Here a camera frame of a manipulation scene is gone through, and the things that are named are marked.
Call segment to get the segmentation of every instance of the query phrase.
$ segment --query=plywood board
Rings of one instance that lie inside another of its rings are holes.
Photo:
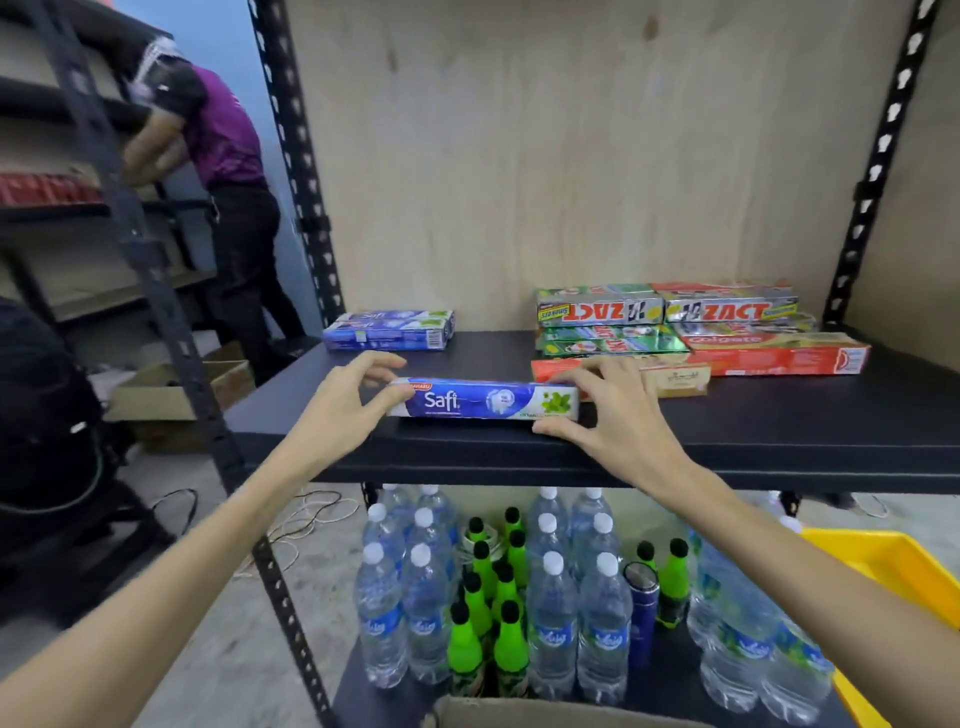
[[[944,3],[854,286],[849,324],[960,372],[960,3]]]
[[[819,311],[911,3],[287,5],[347,306],[501,329],[535,285],[786,275]]]

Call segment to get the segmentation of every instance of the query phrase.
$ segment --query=shelf post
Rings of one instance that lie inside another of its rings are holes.
[[[170,284],[165,249],[160,241],[147,236],[140,198],[120,181],[120,145],[107,118],[103,101],[97,94],[83,46],[63,11],[61,0],[30,0],[23,7],[43,40],[47,57],[76,124],[81,148],[100,177],[121,251],[137,274],[197,423],[210,447],[217,473],[227,493],[231,494],[246,479],[244,460],[206,380],[204,364],[194,345],[189,323],[177,293]],[[317,673],[313,653],[266,538],[260,539],[253,547],[252,556],[317,718],[324,728],[333,728],[333,711]]]

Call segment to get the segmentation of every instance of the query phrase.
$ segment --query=yellow plastic tray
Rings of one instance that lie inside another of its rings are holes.
[[[804,538],[904,599],[960,628],[960,582],[905,533],[805,528]],[[860,728],[890,728],[852,683],[837,672],[833,686]]]

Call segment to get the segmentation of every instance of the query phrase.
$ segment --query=shirt sleeve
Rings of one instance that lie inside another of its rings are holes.
[[[175,63],[159,79],[154,106],[190,119],[206,102],[206,88],[189,63]]]

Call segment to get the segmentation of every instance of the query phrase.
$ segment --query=green bottle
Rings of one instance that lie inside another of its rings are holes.
[[[507,563],[514,568],[514,580],[518,589],[526,589],[527,573],[527,535],[522,530],[510,532],[510,548],[507,549]]]
[[[636,545],[636,559],[646,564],[654,573],[657,573],[657,563],[654,561],[654,545],[649,541],[641,541]]]
[[[501,610],[507,601],[516,602],[522,614],[523,604],[520,602],[520,597],[516,594],[514,568],[510,566],[510,564],[504,564],[497,570],[496,576],[496,598],[493,600],[493,618],[496,621],[503,621]]]
[[[496,661],[496,686],[500,697],[524,697],[527,694],[527,665],[530,655],[520,629],[520,605],[503,602],[503,623],[493,647]]]
[[[483,648],[470,623],[470,609],[462,601],[450,607],[453,631],[446,648],[453,680],[450,694],[458,697],[478,697],[483,690]]]
[[[690,576],[686,570],[687,552],[686,541],[672,539],[670,558],[657,574],[660,578],[657,621],[668,629],[675,628],[684,620],[686,603],[690,599]]]
[[[483,597],[483,581],[480,574],[468,571],[464,574],[464,601],[470,609],[470,624],[483,647],[484,657],[488,660],[493,654],[493,615]]]
[[[475,544],[479,541],[487,540],[487,531],[483,527],[483,519],[474,516],[470,519],[467,529],[467,537]]]
[[[473,570],[480,574],[483,581],[484,598],[493,601],[496,596],[496,574],[490,563],[490,545],[486,541],[478,541],[473,545]]]

